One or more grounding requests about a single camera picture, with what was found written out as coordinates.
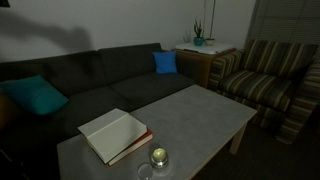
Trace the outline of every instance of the book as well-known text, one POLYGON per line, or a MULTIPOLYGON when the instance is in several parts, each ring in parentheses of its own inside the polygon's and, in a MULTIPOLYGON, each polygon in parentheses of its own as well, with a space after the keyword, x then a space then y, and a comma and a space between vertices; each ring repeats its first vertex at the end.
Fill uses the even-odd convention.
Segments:
POLYGON ((116 157, 111 159, 108 162, 108 165, 111 166, 114 163, 118 162, 120 159, 124 158, 126 155, 130 154, 134 150, 138 149, 140 146, 144 145, 148 141, 150 141, 153 138, 152 131, 147 128, 147 132, 143 134, 139 139, 134 141, 132 144, 130 144, 126 149, 124 149, 121 153, 119 153, 116 157))
POLYGON ((147 132, 146 125, 120 109, 114 109, 78 129, 104 164, 147 132))

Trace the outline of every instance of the side table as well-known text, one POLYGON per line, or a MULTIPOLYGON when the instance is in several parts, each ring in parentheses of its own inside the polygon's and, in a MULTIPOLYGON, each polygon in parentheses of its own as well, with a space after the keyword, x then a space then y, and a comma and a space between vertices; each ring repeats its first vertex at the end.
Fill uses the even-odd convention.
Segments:
POLYGON ((190 43, 177 45, 174 51, 178 72, 207 88, 211 62, 235 50, 233 45, 221 43, 215 43, 213 46, 194 46, 190 43))

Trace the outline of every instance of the white wall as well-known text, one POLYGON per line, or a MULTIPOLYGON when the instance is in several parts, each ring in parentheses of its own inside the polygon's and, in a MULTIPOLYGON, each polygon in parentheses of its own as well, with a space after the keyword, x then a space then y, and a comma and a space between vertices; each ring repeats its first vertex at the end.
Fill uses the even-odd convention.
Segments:
MULTIPOLYGON (((253 1, 217 0, 214 37, 218 41, 243 43, 253 1)), ((186 32, 194 36, 194 20, 203 19, 205 0, 9 2, 11 8, 0 8, 0 62, 152 42, 172 49, 184 43, 186 32)))

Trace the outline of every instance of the plant pot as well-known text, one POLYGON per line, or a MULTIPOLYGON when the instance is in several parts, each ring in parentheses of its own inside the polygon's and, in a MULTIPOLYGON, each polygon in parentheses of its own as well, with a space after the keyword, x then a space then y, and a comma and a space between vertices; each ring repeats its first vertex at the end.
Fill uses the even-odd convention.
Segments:
POLYGON ((193 38, 193 44, 194 44, 195 46, 202 46, 203 42, 204 42, 204 39, 203 39, 202 37, 200 37, 200 38, 198 38, 198 37, 193 38))
POLYGON ((210 38, 206 39, 206 45, 207 46, 213 46, 213 44, 214 44, 214 39, 210 39, 210 38))

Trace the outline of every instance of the pillow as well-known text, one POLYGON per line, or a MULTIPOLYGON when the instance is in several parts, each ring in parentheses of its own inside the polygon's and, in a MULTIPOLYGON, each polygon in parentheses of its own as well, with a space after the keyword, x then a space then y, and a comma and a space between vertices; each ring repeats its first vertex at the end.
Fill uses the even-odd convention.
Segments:
POLYGON ((176 52, 153 52, 157 73, 177 73, 176 52))
POLYGON ((51 114, 68 102, 41 76, 2 82, 0 87, 23 109, 36 115, 51 114))
POLYGON ((12 124, 22 110, 10 97, 0 89, 0 132, 12 124))

